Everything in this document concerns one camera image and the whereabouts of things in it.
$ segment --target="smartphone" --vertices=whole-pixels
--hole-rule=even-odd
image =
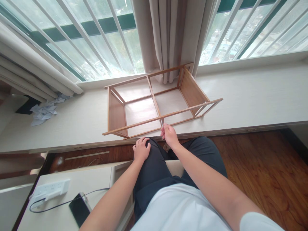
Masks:
[[[77,194],[74,200],[69,204],[70,210],[77,222],[79,228],[82,226],[88,215],[92,211],[88,199],[83,192]]]

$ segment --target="chair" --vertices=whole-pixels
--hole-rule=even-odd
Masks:
[[[184,167],[180,160],[166,160],[166,164],[172,176],[182,177]]]

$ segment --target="sheer curtain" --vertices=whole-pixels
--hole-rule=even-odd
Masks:
[[[205,37],[220,0],[132,0],[145,72],[194,62],[196,75]],[[173,82],[178,73],[158,76]]]
[[[0,22],[0,80],[41,102],[83,90]]]

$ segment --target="charging cable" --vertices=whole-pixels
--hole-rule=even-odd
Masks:
[[[84,194],[83,196],[86,196],[86,195],[88,195],[88,194],[90,194],[90,193],[93,193],[93,192],[103,191],[103,190],[108,190],[108,189],[110,189],[110,188],[97,189],[97,190],[94,190],[94,191],[89,192],[89,193],[87,193],[87,194]],[[55,206],[55,207],[52,207],[52,208],[46,209],[46,210],[42,210],[42,211],[33,211],[33,210],[31,209],[32,205],[34,205],[34,204],[36,204],[36,203],[39,203],[39,202],[42,202],[42,201],[44,202],[44,201],[47,201],[47,200],[49,200],[49,199],[51,199],[51,198],[53,198],[53,197],[56,197],[56,196],[58,196],[58,193],[60,193],[60,192],[59,192],[59,191],[56,191],[56,192],[52,193],[52,195],[48,195],[48,197],[45,197],[45,198],[40,199],[40,200],[38,200],[38,201],[36,201],[36,202],[33,202],[33,203],[30,205],[29,210],[30,210],[31,212],[33,212],[33,213],[43,213],[43,212],[52,210],[52,209],[54,209],[54,208],[57,208],[57,207],[62,206],[62,205],[65,205],[65,204],[67,204],[67,203],[69,203],[69,202],[75,201],[75,200],[77,200],[77,199],[83,197],[83,196],[77,197],[77,198],[75,198],[75,199],[73,199],[73,200],[71,200],[71,201],[64,202],[64,203],[59,204],[59,205],[57,205],[57,206]]]

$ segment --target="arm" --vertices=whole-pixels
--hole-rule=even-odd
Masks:
[[[80,231],[115,230],[135,186],[140,169],[149,156],[149,138],[137,140],[133,146],[135,160],[94,207]]]
[[[173,127],[164,124],[161,136],[166,139],[167,144],[172,148],[206,199],[224,217],[233,230],[240,229],[241,218],[248,212],[264,215],[262,210],[232,182],[185,149],[179,143]]]

